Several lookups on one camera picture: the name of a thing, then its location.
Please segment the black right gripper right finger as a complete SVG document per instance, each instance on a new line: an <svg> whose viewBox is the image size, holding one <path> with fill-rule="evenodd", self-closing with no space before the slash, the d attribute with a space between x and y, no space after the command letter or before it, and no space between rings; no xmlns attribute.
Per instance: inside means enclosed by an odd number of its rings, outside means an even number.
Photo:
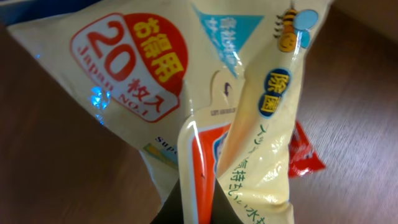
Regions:
<svg viewBox="0 0 398 224"><path fill-rule="evenodd" d="M215 182L211 224L243 224L233 210L218 180Z"/></svg>

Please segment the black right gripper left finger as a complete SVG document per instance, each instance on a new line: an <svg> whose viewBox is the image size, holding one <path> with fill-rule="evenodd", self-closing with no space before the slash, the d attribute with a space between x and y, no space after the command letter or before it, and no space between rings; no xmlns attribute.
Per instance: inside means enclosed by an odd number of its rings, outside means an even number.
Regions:
<svg viewBox="0 0 398 224"><path fill-rule="evenodd" d="M150 224L183 224L183 206L180 180L174 185L160 212Z"/></svg>

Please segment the red Hacks candy bag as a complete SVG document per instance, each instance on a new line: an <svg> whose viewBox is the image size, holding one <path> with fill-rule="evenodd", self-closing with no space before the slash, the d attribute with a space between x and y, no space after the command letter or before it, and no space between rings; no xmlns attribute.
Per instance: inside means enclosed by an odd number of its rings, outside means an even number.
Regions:
<svg viewBox="0 0 398 224"><path fill-rule="evenodd" d="M302 125L296 121L289 144L289 178L301 177L325 169Z"/></svg>

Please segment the beige wet wipes packet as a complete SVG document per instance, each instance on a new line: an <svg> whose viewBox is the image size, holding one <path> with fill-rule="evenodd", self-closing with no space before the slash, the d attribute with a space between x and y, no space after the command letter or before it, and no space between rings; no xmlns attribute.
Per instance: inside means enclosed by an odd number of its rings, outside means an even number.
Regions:
<svg viewBox="0 0 398 224"><path fill-rule="evenodd" d="M289 144L329 0L2 1L62 88L139 150L164 204L211 223L215 182L243 223L293 223Z"/></svg>

